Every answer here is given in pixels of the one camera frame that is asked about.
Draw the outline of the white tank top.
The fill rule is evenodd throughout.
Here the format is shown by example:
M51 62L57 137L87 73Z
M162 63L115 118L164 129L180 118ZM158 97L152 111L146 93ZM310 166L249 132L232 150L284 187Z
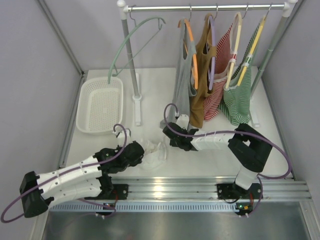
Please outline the white tank top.
M142 163L139 165L142 170L151 171L167 162L168 150L165 138L160 142L142 138L138 143L144 150Z

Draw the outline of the green plastic hanger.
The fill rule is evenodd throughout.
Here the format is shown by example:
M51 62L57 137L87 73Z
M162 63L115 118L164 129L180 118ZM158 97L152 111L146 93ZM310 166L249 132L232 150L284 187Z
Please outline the green plastic hanger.
M149 17L146 18L145 20L141 21L139 24L137 24L131 31L129 31L128 28L128 21L127 21L127 14L126 13L121 13L120 14L120 19L121 19L121 24L122 24L122 29L123 29L123 34L124 34L124 40L121 43L120 47L118 48L116 55L113 59L113 62L111 63L111 66L109 68L108 71L108 76L107 76L107 83L110 84L111 83L111 77L117 77L122 71L123 69L127 69L128 67L130 69L135 69L134 66L134 58L142 51L142 49L160 32L160 30L162 29L163 25L166 24L166 21L164 18L160 17L160 16L153 16L153 17ZM138 50L138 52L133 55L132 54L132 47L131 47L131 36L140 28L142 27L144 24L146 24L149 21L152 20L157 20L157 28L158 31L142 46L142 48L140 50ZM128 56L128 61L127 63L123 66L123 68L121 70L117 70L116 69L116 63L117 60L123 50L123 48L126 47L127 48L127 56Z

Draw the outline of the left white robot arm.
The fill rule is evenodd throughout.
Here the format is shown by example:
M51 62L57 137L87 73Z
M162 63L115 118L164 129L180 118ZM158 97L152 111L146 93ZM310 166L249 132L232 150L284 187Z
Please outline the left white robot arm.
M112 174L142 163L145 151L136 141L116 149L103 148L87 159L49 173L26 173L19 192L25 218L33 218L48 209L72 200L106 200L117 189Z

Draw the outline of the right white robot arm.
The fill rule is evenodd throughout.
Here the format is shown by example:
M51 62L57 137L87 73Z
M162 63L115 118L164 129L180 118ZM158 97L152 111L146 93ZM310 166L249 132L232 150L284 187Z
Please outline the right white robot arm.
M240 169L233 183L217 185L218 198L234 203L240 199L250 199L254 180L266 165L272 145L262 140L264 137L248 124L241 123L233 137L225 141L217 133L209 134L198 128L187 130L174 122L162 130L169 138L169 145L188 151L213 151L229 149L240 163Z

